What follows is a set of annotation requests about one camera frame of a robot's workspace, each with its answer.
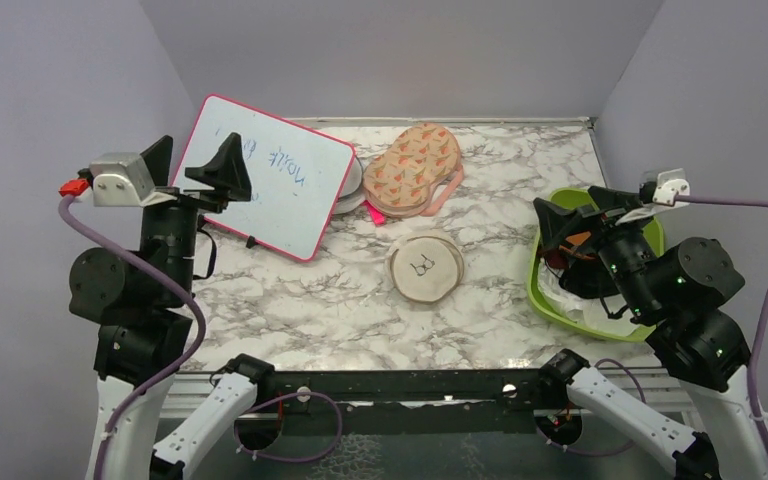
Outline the white mesh laundry bag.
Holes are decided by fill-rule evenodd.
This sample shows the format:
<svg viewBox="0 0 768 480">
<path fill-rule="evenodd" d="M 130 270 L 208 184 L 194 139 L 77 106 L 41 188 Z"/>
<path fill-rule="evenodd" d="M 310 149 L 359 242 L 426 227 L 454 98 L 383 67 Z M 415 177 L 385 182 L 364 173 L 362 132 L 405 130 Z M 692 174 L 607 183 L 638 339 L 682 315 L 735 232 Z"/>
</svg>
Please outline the white mesh laundry bag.
<svg viewBox="0 0 768 480">
<path fill-rule="evenodd" d="M 422 230 L 399 238 L 384 263 L 393 287 L 407 300 L 434 304 L 462 282 L 465 262 L 455 240 L 442 230 Z"/>
</svg>

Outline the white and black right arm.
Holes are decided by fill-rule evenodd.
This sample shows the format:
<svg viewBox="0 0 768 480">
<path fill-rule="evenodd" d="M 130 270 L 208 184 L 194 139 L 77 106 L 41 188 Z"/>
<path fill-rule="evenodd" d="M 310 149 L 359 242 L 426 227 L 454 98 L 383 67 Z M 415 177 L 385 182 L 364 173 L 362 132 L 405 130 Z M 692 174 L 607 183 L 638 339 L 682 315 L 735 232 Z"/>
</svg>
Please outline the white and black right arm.
<svg viewBox="0 0 768 480">
<path fill-rule="evenodd" d="M 743 276 L 715 239 L 689 237 L 656 255 L 643 234 L 659 212 L 693 201 L 688 184 L 589 193 L 592 203 L 575 209 L 535 200 L 541 246 L 556 250 L 576 235 L 581 251 L 600 259 L 633 322 L 650 328 L 648 345 L 687 392 L 703 429 L 672 424 L 569 349 L 540 368 L 539 398 L 592 412 L 676 479 L 768 479 L 768 417 L 756 379 L 760 346 L 748 343 L 722 311 L 744 286 Z"/>
</svg>

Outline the black and orange bra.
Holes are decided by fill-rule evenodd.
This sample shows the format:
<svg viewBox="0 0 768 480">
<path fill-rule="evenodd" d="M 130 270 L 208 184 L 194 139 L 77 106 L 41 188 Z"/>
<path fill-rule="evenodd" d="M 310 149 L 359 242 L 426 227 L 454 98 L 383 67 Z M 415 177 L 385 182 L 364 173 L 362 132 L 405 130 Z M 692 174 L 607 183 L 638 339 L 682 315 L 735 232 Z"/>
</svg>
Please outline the black and orange bra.
<svg viewBox="0 0 768 480">
<path fill-rule="evenodd" d="M 596 260 L 597 256 L 592 251 L 584 248 L 585 243 L 591 239 L 591 236 L 592 233 L 590 231 L 569 235 L 557 247 L 542 247 L 540 249 L 540 255 Z"/>
</svg>

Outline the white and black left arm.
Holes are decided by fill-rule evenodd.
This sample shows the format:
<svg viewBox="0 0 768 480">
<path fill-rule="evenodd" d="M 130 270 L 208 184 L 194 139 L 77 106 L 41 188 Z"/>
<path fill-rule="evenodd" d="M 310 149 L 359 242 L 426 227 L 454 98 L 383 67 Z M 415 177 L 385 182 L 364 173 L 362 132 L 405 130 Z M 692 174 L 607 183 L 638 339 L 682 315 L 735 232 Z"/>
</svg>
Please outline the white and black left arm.
<svg viewBox="0 0 768 480">
<path fill-rule="evenodd" d="M 190 479 L 237 417 L 274 397 L 274 367 L 241 354 L 176 430 L 156 435 L 175 376 L 206 334 L 192 293 L 203 214 L 251 198 L 240 135 L 229 134 L 205 165 L 186 169 L 195 190 L 169 184 L 172 147 L 163 136 L 139 154 L 103 155 L 60 189 L 61 218 L 93 242 L 69 274 L 70 312 L 98 326 L 91 479 Z M 78 221 L 71 207 L 82 199 L 139 208 L 139 247 L 128 250 Z"/>
</svg>

